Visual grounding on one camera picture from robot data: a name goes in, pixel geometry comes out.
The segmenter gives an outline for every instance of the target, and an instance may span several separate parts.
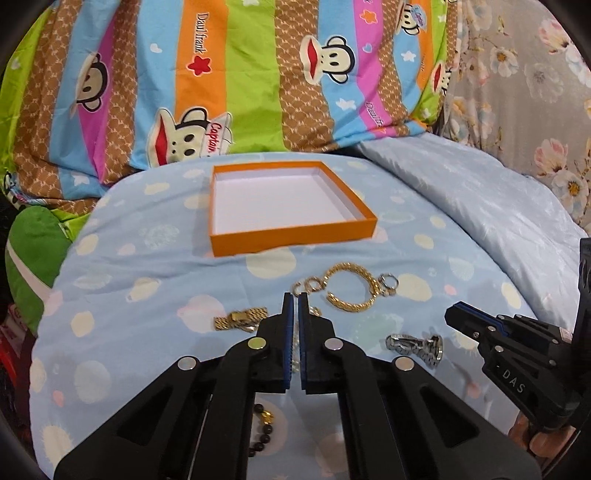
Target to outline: jewelry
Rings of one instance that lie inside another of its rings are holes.
[[[255,307],[241,312],[230,312],[226,317],[214,317],[213,325],[216,330],[240,328],[240,330],[252,333],[256,331],[261,320],[268,316],[266,307]]]
[[[310,293],[307,291],[306,288],[304,288],[303,291],[300,291],[301,286],[302,286],[301,281],[297,281],[291,286],[291,293],[294,297],[299,297],[300,293],[304,293],[304,292]],[[318,307],[310,307],[310,313],[312,315],[316,315],[317,317],[322,317],[322,312],[320,311],[320,309]]]
[[[270,411],[266,411],[265,407],[261,403],[256,403],[254,411],[261,417],[262,420],[262,435],[259,437],[259,441],[255,442],[252,447],[248,449],[248,456],[254,457],[257,452],[262,452],[265,449],[265,445],[271,441],[271,433],[273,433],[273,420],[275,417]]]
[[[330,267],[326,272],[324,272],[324,276],[322,277],[308,277],[304,280],[303,283],[303,290],[302,282],[296,282],[291,287],[291,292],[297,297],[300,293],[306,292],[307,294],[315,293],[317,291],[326,290],[329,282],[329,278],[339,271],[349,271],[355,273],[362,277],[369,285],[369,300],[363,303],[349,303],[343,300],[340,300],[336,297],[336,295],[330,291],[326,292],[326,299],[335,307],[340,310],[344,310],[346,312],[362,312],[370,308],[375,299],[378,296],[388,297],[391,295],[396,294],[396,289],[400,282],[396,278],[396,276],[392,275],[391,273],[383,273],[378,278],[374,278],[373,275],[364,267],[358,264],[354,264],[351,262],[341,262],[337,263]],[[394,285],[388,284],[388,279],[394,280]]]
[[[443,358],[443,338],[440,335],[419,339],[412,335],[393,333],[386,337],[386,347],[401,355],[417,355],[430,368],[436,368]]]

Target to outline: green plush toy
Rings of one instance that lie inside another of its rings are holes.
[[[19,213],[8,234],[5,253],[8,284],[24,322],[35,334],[44,301],[71,244],[59,220],[39,206]]]

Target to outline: metal screw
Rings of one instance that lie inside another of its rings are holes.
[[[343,341],[340,338],[329,338],[324,342],[324,346],[328,350],[337,351],[343,348]]]
[[[178,363],[177,367],[181,370],[192,370],[197,366],[197,361],[192,356],[184,356],[182,357]]]
[[[267,341],[263,337],[253,337],[248,341],[248,346],[253,350],[261,350],[266,344]]]
[[[407,356],[399,356],[394,361],[394,365],[396,365],[396,368],[398,368],[399,370],[402,370],[403,372],[408,372],[414,368],[414,361],[412,358],[409,358]]]

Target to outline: silver ring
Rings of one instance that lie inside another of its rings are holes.
[[[387,278],[393,278],[395,281],[394,286],[390,286],[388,285],[388,283],[386,282]],[[382,284],[382,286],[386,289],[386,292],[388,293],[388,295],[392,295],[394,293],[396,293],[396,289],[398,288],[398,286],[400,285],[400,282],[398,281],[398,279],[396,278],[396,276],[392,275],[391,273],[382,273],[379,278],[378,278],[379,282]]]

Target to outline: human hand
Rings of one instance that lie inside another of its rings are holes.
[[[554,459],[562,451],[575,431],[574,427],[566,426],[556,432],[536,433],[531,437],[529,429],[530,421],[519,412],[508,436],[520,448],[529,449],[537,457],[548,460]]]

